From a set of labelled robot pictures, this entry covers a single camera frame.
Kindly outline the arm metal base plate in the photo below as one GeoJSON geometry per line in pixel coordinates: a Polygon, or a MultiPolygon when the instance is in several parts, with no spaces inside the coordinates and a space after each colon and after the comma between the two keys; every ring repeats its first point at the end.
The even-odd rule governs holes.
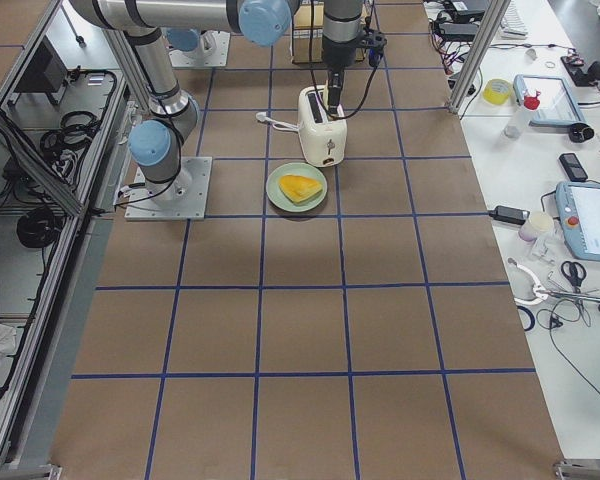
{"type": "Polygon", "coordinates": [[[133,189],[125,218],[128,221],[203,220],[212,162],[211,157],[183,157],[181,172],[175,182],[154,198],[145,200],[160,191],[157,185],[149,183],[150,189],[145,186],[133,189]]]}
{"type": "Polygon", "coordinates": [[[213,68],[224,67],[227,62],[228,49],[231,35],[228,32],[218,30],[206,30],[213,34],[216,41],[216,48],[212,52],[204,54],[196,50],[194,52],[182,52],[173,48],[167,41],[164,30],[163,38],[169,48],[169,56],[174,68],[213,68]]]}

